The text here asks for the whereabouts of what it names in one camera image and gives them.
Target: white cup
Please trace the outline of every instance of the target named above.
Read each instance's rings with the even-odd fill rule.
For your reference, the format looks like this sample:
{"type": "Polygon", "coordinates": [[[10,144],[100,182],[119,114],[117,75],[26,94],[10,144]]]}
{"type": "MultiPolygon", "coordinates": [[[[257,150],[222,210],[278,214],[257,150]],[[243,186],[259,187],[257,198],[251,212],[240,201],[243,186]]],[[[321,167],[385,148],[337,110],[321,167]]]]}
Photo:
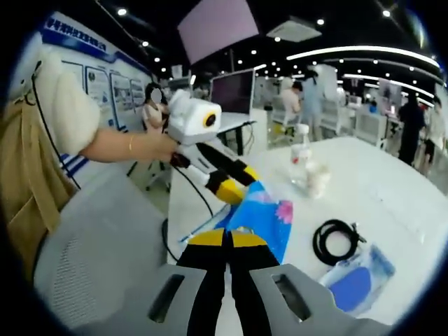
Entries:
{"type": "Polygon", "coordinates": [[[325,194],[331,173],[324,164],[309,162],[307,164],[307,187],[308,195],[317,199],[325,194]]]}

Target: bottle cap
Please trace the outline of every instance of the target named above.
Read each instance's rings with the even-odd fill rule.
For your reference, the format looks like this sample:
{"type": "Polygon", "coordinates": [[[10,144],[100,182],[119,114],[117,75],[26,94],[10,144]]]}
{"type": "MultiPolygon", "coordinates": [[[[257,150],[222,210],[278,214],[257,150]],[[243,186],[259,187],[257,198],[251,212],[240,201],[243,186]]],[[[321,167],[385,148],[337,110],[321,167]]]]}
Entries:
{"type": "Polygon", "coordinates": [[[309,133],[309,126],[306,124],[299,124],[297,127],[297,130],[301,134],[308,134],[309,133]]]}

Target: bracelet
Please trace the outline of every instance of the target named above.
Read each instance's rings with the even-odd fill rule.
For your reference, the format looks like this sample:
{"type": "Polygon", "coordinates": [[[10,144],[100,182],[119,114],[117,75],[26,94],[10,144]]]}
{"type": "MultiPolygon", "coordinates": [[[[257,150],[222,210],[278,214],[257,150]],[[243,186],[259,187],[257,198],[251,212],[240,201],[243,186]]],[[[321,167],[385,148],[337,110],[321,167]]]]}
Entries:
{"type": "Polygon", "coordinates": [[[129,140],[129,152],[132,152],[132,140],[134,140],[135,134],[131,136],[131,139],[129,140]]]}

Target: white shirt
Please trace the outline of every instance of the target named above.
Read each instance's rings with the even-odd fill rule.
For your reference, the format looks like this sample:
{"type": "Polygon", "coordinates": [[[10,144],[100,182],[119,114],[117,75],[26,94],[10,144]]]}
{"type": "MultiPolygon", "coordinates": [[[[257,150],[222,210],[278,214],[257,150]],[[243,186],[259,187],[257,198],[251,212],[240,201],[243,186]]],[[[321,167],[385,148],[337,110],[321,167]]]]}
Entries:
{"type": "Polygon", "coordinates": [[[300,111],[299,95],[295,94],[291,89],[286,89],[281,92],[280,96],[283,100],[286,115],[289,118],[293,118],[300,111]]]}
{"type": "Polygon", "coordinates": [[[97,133],[100,110],[56,52],[44,49],[36,76],[42,114],[58,151],[77,155],[97,133]]]}
{"type": "Polygon", "coordinates": [[[429,113],[428,138],[440,149],[443,149],[445,138],[445,121],[442,114],[433,109],[429,113]]]}
{"type": "MultiPolygon", "coordinates": [[[[158,123],[162,122],[162,106],[156,104],[157,109],[153,108],[150,104],[145,104],[141,110],[141,116],[143,120],[147,121],[149,118],[154,118],[158,123]]],[[[146,126],[151,130],[157,130],[162,132],[162,128],[155,129],[149,122],[145,122],[146,126]]]]}

